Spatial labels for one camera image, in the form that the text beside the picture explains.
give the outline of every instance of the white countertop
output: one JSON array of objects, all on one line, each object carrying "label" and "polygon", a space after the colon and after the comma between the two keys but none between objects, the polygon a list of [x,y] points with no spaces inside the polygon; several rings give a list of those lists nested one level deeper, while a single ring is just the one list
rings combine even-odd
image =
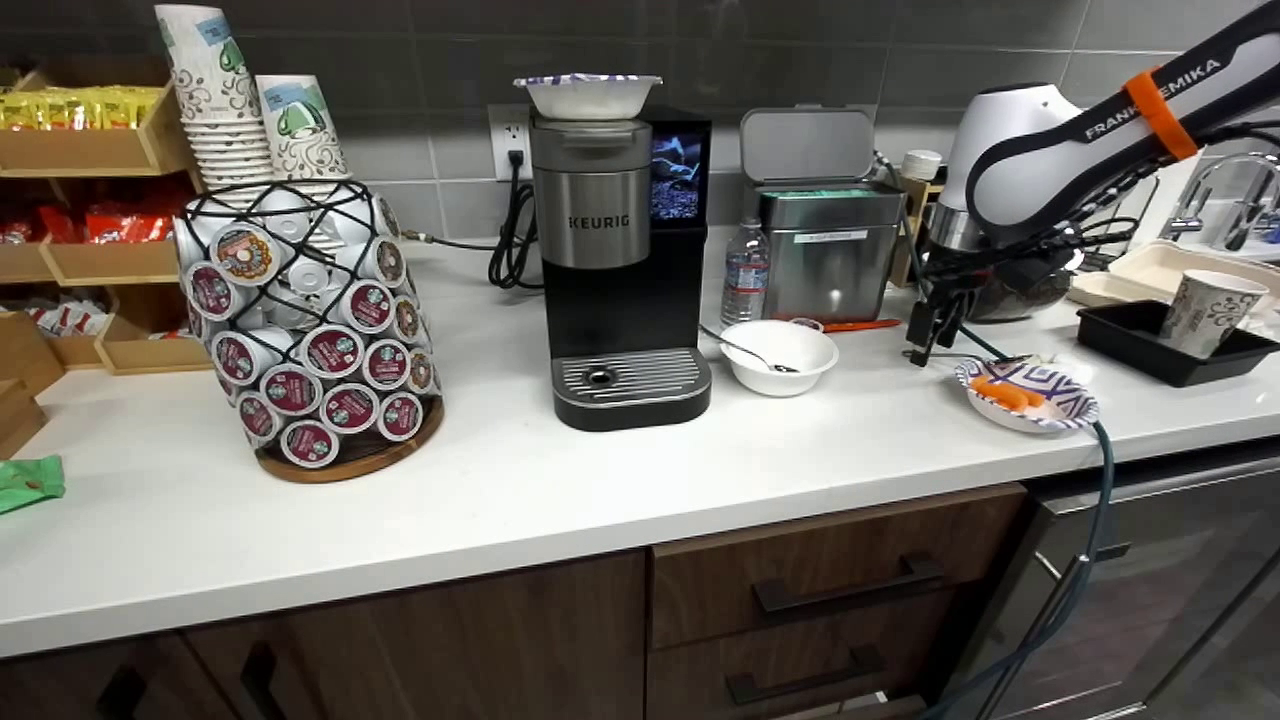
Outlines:
[{"label": "white countertop", "polygon": [[[760,400],[717,363],[692,422],[571,433],[553,412],[539,297],[500,297],[483,254],[421,268],[449,415],[413,460],[349,485],[255,469],[210,373],[71,373],[26,455],[59,453],[67,494],[0,515],[0,656],[533,566],[798,515],[1073,471],[1092,434],[1016,434],[911,366],[902,326],[841,337],[817,396]],[[990,330],[1051,351],[1099,402],[1119,460],[1280,433],[1280,358],[1164,389],[1078,346],[1078,317]]]}]

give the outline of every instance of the coffee pod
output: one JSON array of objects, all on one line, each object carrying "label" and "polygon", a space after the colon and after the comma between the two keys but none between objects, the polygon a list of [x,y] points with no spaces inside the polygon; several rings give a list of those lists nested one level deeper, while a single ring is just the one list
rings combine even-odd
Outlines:
[{"label": "coffee pod", "polygon": [[365,339],[343,324],[320,324],[306,337],[299,358],[320,380],[343,380],[365,363]]},{"label": "coffee pod", "polygon": [[246,393],[235,400],[235,412],[241,412],[241,422],[246,422],[246,434],[251,446],[266,446],[281,434],[281,412],[259,396],[259,393]]},{"label": "coffee pod", "polygon": [[362,434],[378,422],[379,400],[365,383],[336,383],[325,393],[320,421],[336,434]]},{"label": "coffee pod", "polygon": [[198,240],[193,216],[172,216],[172,249],[181,268],[210,261],[205,244]]},{"label": "coffee pod", "polygon": [[336,249],[333,264],[379,283],[405,281],[405,254],[391,240],[374,240],[369,249],[365,244]]},{"label": "coffee pod", "polygon": [[284,244],[255,224],[227,224],[210,254],[233,283],[266,288],[284,264]]},{"label": "coffee pod", "polygon": [[341,441],[320,421],[293,421],[281,433],[281,453],[298,469],[330,469],[336,460],[336,453],[341,453]]},{"label": "coffee pod", "polygon": [[405,339],[405,342],[421,342],[424,339],[424,324],[421,324],[421,311],[413,302],[413,297],[397,297],[391,302],[391,330]]},{"label": "coffee pod", "polygon": [[354,324],[365,337],[391,326],[397,297],[378,281],[349,283],[343,300],[333,306],[336,321]]},{"label": "coffee pod", "polygon": [[391,393],[409,380],[409,346],[400,339],[378,339],[365,351],[369,389]]},{"label": "coffee pod", "polygon": [[384,441],[405,445],[424,426],[424,400],[418,400],[413,393],[397,393],[384,400],[384,412],[378,415],[378,433],[384,433]]},{"label": "coffee pod", "polygon": [[284,326],[217,330],[210,342],[217,374],[233,389],[259,380],[293,346]]},{"label": "coffee pod", "polygon": [[320,380],[299,363],[268,366],[259,393],[281,415],[311,415],[325,396]]},{"label": "coffee pod", "polygon": [[409,383],[418,396],[435,396],[435,393],[439,393],[435,373],[431,373],[431,358],[427,358],[424,346],[413,346],[413,351],[409,351],[409,374],[405,374],[405,383]]},{"label": "coffee pod", "polygon": [[246,306],[246,292],[210,261],[198,261],[184,273],[184,297],[213,324],[223,324]]},{"label": "coffee pod", "polygon": [[284,244],[299,244],[311,231],[311,200],[298,186],[272,186],[255,200],[255,221]]}]

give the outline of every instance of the coffee pod carousel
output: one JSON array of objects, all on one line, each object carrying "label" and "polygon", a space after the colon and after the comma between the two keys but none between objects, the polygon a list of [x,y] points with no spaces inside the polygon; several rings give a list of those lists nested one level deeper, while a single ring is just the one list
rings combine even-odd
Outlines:
[{"label": "coffee pod carousel", "polygon": [[362,181],[268,181],[177,221],[184,300],[255,460],[299,485],[424,446],[443,396],[400,249]]}]

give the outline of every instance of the wall outlet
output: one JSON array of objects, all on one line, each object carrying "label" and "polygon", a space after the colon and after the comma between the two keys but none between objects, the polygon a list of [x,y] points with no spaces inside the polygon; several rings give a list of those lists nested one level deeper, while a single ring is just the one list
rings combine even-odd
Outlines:
[{"label": "wall outlet", "polygon": [[533,181],[527,102],[487,102],[491,175],[513,181],[508,153],[524,153],[521,181]]}]

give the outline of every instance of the cabinet drawer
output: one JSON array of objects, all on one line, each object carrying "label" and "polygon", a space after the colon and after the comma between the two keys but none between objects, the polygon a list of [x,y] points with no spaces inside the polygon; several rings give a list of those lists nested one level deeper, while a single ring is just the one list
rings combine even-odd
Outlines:
[{"label": "cabinet drawer", "polygon": [[887,603],[993,566],[1025,487],[843,510],[651,550],[651,649]]},{"label": "cabinet drawer", "polygon": [[882,608],[849,608],[764,631],[649,656],[651,720],[789,716],[849,695],[910,695],[956,591],[923,591]]}]

